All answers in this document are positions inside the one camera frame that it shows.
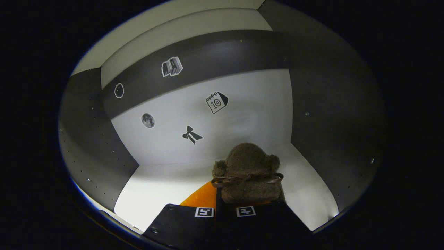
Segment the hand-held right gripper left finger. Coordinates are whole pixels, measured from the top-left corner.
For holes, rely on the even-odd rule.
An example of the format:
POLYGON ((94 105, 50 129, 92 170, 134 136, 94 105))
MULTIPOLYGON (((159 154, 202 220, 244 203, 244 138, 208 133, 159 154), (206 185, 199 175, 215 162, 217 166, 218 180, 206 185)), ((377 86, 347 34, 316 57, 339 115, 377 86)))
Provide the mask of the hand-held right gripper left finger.
POLYGON ((169 249, 211 249, 217 189, 207 182, 180 204, 169 203, 143 236, 169 249))

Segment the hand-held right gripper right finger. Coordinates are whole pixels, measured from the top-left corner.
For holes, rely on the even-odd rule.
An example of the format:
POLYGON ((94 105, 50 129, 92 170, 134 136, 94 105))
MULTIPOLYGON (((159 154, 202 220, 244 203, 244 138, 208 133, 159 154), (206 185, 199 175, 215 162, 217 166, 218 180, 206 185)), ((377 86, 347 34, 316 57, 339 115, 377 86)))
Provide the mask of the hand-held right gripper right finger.
POLYGON ((216 250, 297 250, 312 235, 282 202, 257 206, 222 203, 215 225, 216 250))

